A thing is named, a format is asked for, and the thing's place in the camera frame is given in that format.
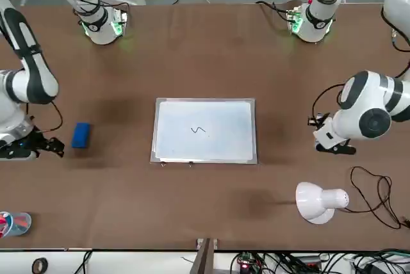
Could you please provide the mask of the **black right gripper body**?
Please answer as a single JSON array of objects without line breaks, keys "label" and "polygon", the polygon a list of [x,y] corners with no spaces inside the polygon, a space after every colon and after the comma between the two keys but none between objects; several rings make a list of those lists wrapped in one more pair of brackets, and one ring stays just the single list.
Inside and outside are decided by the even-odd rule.
[{"label": "black right gripper body", "polygon": [[36,131],[31,131],[27,136],[20,139],[10,133],[1,133],[1,152],[9,152],[12,150],[35,152],[39,138],[40,133]]}]

